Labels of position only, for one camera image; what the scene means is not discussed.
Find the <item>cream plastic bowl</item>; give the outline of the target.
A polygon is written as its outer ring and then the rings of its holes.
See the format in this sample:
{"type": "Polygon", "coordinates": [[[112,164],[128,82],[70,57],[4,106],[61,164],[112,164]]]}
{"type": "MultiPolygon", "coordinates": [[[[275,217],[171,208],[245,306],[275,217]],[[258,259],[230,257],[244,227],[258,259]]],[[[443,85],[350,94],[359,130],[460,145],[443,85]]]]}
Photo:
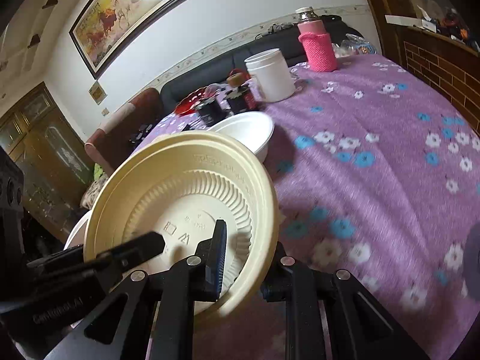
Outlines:
{"type": "Polygon", "coordinates": [[[91,212],[84,258],[148,232],[160,233],[162,254],[144,262],[148,273],[168,270],[227,225],[220,299],[195,306],[197,324],[239,311],[260,288],[278,242],[277,195],[264,165],[245,145],[219,133],[161,136],[108,179],[91,212]]]}

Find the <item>white foam bowl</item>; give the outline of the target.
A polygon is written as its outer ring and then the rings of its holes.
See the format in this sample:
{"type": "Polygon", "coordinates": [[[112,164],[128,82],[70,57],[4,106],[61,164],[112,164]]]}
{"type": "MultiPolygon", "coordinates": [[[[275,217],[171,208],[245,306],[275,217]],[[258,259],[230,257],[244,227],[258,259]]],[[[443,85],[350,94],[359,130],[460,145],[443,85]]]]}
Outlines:
{"type": "Polygon", "coordinates": [[[274,127],[273,120],[264,112],[248,111],[230,116],[208,130],[239,141],[263,163],[268,155],[274,127]]]}

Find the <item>red scalloped glass plate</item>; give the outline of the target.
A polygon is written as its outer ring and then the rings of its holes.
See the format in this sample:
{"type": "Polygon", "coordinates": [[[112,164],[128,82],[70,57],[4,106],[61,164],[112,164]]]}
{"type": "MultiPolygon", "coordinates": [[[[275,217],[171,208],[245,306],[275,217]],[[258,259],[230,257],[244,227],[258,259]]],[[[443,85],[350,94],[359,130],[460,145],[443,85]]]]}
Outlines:
{"type": "Polygon", "coordinates": [[[195,106],[203,99],[206,91],[205,87],[201,87],[184,97],[175,107],[174,114],[176,116],[187,116],[195,113],[195,106]]]}

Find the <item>wooden glass door cabinet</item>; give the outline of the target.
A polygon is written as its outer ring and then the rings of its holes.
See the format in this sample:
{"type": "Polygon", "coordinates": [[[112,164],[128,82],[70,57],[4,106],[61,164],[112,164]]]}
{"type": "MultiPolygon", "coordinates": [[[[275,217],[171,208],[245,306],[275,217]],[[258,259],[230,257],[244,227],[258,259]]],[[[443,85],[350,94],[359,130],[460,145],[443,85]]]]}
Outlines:
{"type": "Polygon", "coordinates": [[[44,83],[1,117],[1,147],[24,172],[25,209],[66,242],[86,212],[80,201],[94,178],[94,163],[44,83]]]}

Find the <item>black jar with cork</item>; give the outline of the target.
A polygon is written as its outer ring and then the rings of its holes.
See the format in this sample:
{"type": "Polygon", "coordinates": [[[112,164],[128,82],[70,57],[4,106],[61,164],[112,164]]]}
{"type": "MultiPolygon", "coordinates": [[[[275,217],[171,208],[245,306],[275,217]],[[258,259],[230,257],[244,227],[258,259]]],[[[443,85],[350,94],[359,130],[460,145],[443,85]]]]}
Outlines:
{"type": "Polygon", "coordinates": [[[247,78],[240,72],[227,78],[230,91],[226,93],[225,99],[235,115],[258,110],[256,100],[246,82],[247,78]]]}

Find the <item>white plastic jar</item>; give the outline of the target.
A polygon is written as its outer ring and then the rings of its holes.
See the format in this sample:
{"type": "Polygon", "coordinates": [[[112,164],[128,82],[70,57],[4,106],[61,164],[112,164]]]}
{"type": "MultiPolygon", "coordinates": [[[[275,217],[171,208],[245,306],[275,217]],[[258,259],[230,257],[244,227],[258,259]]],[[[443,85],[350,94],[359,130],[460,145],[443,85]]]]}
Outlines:
{"type": "Polygon", "coordinates": [[[252,55],[244,63],[260,87],[265,102],[281,102],[294,94],[295,81],[279,48],[252,55]]]}

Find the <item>pink sleeved thermos bottle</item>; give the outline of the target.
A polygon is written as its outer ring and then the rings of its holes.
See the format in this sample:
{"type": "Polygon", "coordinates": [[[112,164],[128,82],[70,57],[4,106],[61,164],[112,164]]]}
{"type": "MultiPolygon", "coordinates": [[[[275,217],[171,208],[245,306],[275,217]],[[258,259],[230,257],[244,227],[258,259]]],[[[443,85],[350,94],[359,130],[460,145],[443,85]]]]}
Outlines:
{"type": "Polygon", "coordinates": [[[301,7],[295,11],[298,16],[298,41],[304,47],[310,69],[314,72],[333,72],[337,59],[332,42],[321,18],[312,7],[301,7]]]}

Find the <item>black leather sofa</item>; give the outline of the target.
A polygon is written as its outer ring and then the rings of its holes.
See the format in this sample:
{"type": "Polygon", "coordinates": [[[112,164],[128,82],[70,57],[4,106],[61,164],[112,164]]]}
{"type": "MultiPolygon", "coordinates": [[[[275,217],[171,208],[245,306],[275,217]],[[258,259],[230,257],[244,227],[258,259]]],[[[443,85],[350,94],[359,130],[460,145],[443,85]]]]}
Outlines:
{"type": "Polygon", "coordinates": [[[278,48],[289,67],[307,60],[296,24],[274,24],[253,41],[224,52],[167,82],[160,90],[165,111],[171,113],[187,95],[213,83],[224,83],[234,69],[246,71],[245,59],[278,48]]]}

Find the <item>clear snack bag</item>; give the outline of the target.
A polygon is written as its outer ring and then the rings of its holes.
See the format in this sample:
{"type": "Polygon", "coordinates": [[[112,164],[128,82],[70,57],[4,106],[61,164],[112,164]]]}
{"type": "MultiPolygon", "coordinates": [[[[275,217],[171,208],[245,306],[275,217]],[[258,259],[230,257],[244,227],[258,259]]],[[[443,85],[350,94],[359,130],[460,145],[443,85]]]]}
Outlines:
{"type": "Polygon", "coordinates": [[[376,55],[377,49],[369,41],[361,36],[347,33],[346,39],[342,40],[337,49],[339,57],[347,57],[351,55],[376,55]]]}

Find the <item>framed horse painting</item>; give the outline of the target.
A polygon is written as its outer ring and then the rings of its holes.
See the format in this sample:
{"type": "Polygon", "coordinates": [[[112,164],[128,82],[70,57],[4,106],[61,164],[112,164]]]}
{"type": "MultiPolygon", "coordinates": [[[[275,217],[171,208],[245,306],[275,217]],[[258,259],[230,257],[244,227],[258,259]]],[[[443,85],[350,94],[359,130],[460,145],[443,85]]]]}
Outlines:
{"type": "Polygon", "coordinates": [[[69,35],[95,79],[142,31],[184,0],[89,0],[69,35]]]}

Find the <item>brick pattern counter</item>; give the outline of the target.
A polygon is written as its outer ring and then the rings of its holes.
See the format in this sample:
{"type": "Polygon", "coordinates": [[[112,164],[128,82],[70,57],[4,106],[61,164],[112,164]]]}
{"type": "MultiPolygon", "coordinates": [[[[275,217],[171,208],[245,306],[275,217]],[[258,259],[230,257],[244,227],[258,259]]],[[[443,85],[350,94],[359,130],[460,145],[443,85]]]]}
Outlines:
{"type": "Polygon", "coordinates": [[[438,34],[399,27],[403,64],[411,74],[442,94],[479,131],[479,53],[438,34]]]}

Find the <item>white box on counter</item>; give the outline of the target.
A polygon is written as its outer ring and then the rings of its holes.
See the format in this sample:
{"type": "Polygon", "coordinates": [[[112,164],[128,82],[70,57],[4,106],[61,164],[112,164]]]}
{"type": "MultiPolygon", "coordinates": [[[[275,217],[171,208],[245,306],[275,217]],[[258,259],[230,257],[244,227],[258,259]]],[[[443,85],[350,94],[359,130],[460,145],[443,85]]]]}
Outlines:
{"type": "Polygon", "coordinates": [[[388,24],[399,25],[403,27],[418,28],[429,31],[431,33],[437,33],[437,27],[435,24],[427,21],[426,19],[412,18],[406,16],[392,16],[385,15],[385,21],[388,24]]]}

